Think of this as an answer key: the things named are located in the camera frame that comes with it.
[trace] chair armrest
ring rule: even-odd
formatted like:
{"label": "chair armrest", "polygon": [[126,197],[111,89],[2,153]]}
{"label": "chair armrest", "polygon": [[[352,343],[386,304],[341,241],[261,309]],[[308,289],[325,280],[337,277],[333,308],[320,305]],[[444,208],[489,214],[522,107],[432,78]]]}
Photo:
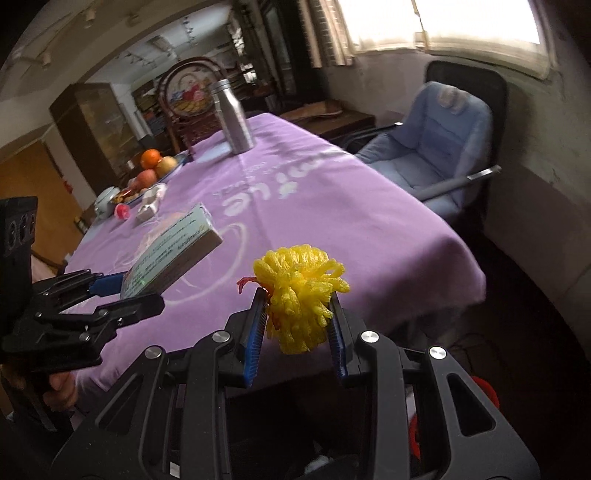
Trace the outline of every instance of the chair armrest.
{"label": "chair armrest", "polygon": [[427,200],[440,197],[441,195],[464,188],[468,185],[489,180],[491,177],[499,173],[501,173],[501,167],[494,165],[491,168],[486,168],[472,175],[468,175],[467,177],[440,181],[435,185],[430,185],[416,192],[412,192],[411,195],[421,202],[426,202]]}
{"label": "chair armrest", "polygon": [[347,151],[347,149],[349,148],[351,143],[353,143],[355,140],[359,140],[361,138],[367,138],[367,137],[376,137],[381,132],[385,132],[387,130],[392,130],[393,128],[396,128],[400,125],[402,125],[402,123],[397,122],[394,125],[387,125],[386,127],[372,127],[372,128],[367,128],[365,130],[360,130],[359,132],[355,132],[355,133],[352,133],[352,134],[344,137],[344,139],[342,139],[342,141],[340,142],[339,147],[342,148],[343,150]]}

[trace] hand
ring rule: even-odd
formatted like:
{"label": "hand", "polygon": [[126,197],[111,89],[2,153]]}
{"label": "hand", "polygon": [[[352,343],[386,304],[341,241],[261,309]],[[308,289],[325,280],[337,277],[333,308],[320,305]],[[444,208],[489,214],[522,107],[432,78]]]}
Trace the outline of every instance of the hand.
{"label": "hand", "polygon": [[[24,390],[26,379],[19,375],[10,364],[2,364],[2,375],[13,388]],[[52,390],[43,394],[43,401],[53,411],[64,411],[72,408],[78,400],[76,380],[72,372],[51,374],[48,381]]]}

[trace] metal bolt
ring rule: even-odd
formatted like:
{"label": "metal bolt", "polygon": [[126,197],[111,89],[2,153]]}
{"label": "metal bolt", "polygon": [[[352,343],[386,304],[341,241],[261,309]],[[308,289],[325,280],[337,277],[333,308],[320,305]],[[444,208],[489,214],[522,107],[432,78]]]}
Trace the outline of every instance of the metal bolt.
{"label": "metal bolt", "polygon": [[144,350],[144,355],[146,358],[154,360],[155,358],[158,358],[160,355],[162,355],[162,349],[159,346],[152,345]]}
{"label": "metal bolt", "polygon": [[447,356],[447,352],[440,346],[432,346],[429,349],[429,355],[431,355],[435,360],[443,360]]}
{"label": "metal bolt", "polygon": [[379,340],[379,335],[371,330],[366,330],[361,334],[361,339],[366,343],[375,343]]}
{"label": "metal bolt", "polygon": [[214,342],[224,343],[230,339],[230,334],[225,330],[218,330],[217,332],[213,333],[212,339]]}

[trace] chair backrest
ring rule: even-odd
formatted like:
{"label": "chair backrest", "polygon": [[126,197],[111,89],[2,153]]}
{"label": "chair backrest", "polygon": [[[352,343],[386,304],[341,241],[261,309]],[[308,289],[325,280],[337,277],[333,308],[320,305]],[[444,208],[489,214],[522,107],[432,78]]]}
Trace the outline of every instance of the chair backrest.
{"label": "chair backrest", "polygon": [[158,102],[168,125],[186,148],[221,129],[209,85],[227,77],[226,70],[207,57],[175,64],[158,84]]}
{"label": "chair backrest", "polygon": [[443,179],[450,179],[487,165],[491,129],[491,111],[482,100],[429,82],[419,91],[403,125],[391,135],[416,150]]}
{"label": "chair backrest", "polygon": [[432,61],[425,82],[453,85],[484,101],[492,111],[491,163],[497,162],[507,110],[507,82],[497,72],[444,60]]}

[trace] dark cabinet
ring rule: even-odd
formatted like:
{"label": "dark cabinet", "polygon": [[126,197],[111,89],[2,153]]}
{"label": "dark cabinet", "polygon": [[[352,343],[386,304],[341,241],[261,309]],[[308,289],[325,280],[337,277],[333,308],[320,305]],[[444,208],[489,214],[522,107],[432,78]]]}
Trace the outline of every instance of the dark cabinet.
{"label": "dark cabinet", "polygon": [[283,98],[299,103],[326,99],[319,71],[313,69],[297,0],[259,0]]}
{"label": "dark cabinet", "polygon": [[126,186],[142,151],[108,83],[70,85],[50,106],[70,154],[96,194]]}

